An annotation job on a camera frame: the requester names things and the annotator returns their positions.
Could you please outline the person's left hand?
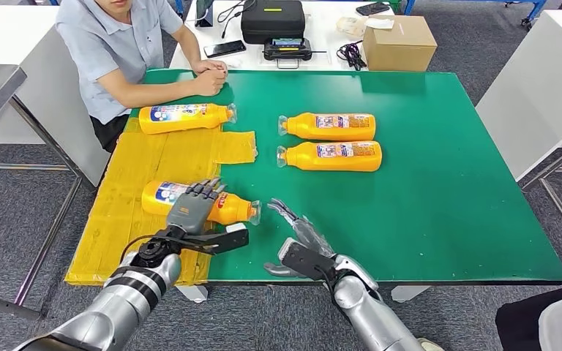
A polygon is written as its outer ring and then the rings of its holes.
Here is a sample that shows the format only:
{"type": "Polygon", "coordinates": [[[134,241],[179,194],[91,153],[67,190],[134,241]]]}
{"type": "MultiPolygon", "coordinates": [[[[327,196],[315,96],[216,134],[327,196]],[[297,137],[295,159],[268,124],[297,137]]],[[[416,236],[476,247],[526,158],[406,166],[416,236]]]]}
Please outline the person's left hand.
{"type": "Polygon", "coordinates": [[[211,59],[199,60],[191,63],[191,68],[196,75],[200,75],[201,73],[209,70],[218,70],[224,73],[227,73],[228,71],[228,68],[223,61],[211,59]]]}

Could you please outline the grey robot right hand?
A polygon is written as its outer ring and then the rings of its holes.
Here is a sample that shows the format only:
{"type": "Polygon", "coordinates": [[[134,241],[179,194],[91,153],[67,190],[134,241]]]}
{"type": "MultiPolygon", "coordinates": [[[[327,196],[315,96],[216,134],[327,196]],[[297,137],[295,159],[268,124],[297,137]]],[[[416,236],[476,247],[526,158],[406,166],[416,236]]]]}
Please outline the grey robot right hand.
{"type": "MultiPolygon", "coordinates": [[[[328,241],[314,227],[313,223],[306,217],[296,215],[283,201],[276,198],[270,199],[267,207],[276,211],[292,227],[296,240],[307,248],[316,251],[326,257],[333,257],[334,251],[328,241]]],[[[306,278],[305,275],[284,265],[264,263],[263,268],[272,276],[306,278]]]]}

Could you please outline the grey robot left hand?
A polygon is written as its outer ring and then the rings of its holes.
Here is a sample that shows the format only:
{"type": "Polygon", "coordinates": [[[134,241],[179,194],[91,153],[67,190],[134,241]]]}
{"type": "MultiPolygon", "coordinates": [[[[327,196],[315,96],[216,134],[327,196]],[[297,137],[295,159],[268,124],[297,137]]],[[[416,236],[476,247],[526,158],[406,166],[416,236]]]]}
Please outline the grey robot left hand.
{"type": "Polygon", "coordinates": [[[202,234],[215,201],[226,187],[220,179],[204,179],[189,185],[173,204],[166,225],[177,227],[186,234],[202,234]]]}

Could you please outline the person's right hand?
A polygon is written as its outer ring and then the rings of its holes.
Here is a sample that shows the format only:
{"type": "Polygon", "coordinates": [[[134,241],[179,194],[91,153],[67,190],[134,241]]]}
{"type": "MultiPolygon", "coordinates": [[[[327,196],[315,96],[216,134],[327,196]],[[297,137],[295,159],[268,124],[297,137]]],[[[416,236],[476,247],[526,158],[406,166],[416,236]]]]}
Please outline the person's right hand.
{"type": "Polygon", "coordinates": [[[193,81],[194,95],[211,97],[220,92],[225,84],[227,72],[224,70],[210,69],[199,74],[193,81]]]}

